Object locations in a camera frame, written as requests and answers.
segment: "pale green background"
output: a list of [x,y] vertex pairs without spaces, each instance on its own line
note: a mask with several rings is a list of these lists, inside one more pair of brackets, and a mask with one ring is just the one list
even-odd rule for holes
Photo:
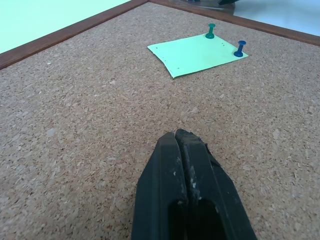
[[0,0],[0,53],[129,0]]
[[245,53],[243,57],[234,56],[237,47],[216,35],[208,39],[205,34],[158,43],[148,48],[164,63],[173,78],[248,57]]

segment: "green push pin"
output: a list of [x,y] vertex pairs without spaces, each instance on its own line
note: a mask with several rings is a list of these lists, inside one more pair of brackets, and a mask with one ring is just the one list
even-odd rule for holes
[[213,23],[210,23],[210,24],[209,24],[209,27],[210,27],[209,32],[205,35],[205,37],[206,37],[207,39],[213,39],[213,38],[215,38],[215,35],[214,35],[214,27],[215,27],[215,26],[216,26],[216,25],[213,24]]

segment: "blue push pin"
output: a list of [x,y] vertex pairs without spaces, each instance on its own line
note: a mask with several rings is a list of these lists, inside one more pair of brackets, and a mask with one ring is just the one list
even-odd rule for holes
[[213,23],[210,23],[209,24],[209,32],[205,35],[205,37],[207,38],[207,39],[214,39],[215,38],[215,35],[214,35],[214,27],[215,27],[216,25],[215,24],[213,24]]
[[244,56],[244,54],[242,52],[242,49],[244,48],[244,45],[246,45],[246,41],[243,41],[243,40],[238,41],[238,44],[239,44],[239,48],[238,48],[237,51],[234,52],[233,55],[235,55],[236,57],[241,58],[241,57]]

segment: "wooden frame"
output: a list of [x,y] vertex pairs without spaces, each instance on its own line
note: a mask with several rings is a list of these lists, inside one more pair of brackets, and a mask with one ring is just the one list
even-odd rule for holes
[[74,37],[88,29],[91,29],[99,24],[102,24],[116,16],[124,14],[142,4],[151,2],[154,4],[163,5],[166,7],[179,9],[193,14],[198,14],[212,19],[236,24],[250,29],[259,30],[269,34],[278,35],[284,38],[297,40],[303,43],[320,46],[320,37],[290,30],[283,27],[278,27],[263,22],[253,21],[246,18],[233,16],[225,12],[208,10],[205,8],[186,5],[183,2],[175,2],[173,0],[131,0],[104,12],[101,12],[92,17],[86,18],[75,24],[62,28],[58,31],[40,37],[36,40],[8,50],[0,54],[0,70],[14,63],[17,63],[25,58],[28,58],[36,53],[39,53],[47,48],[59,44],[69,38]]

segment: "cork surface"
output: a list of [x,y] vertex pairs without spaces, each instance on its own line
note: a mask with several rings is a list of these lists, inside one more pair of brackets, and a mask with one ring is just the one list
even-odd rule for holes
[[[249,57],[172,80],[147,46],[205,33]],[[262,240],[320,238],[313,45],[147,3],[0,71],[0,239],[130,238],[157,139],[208,143]]]

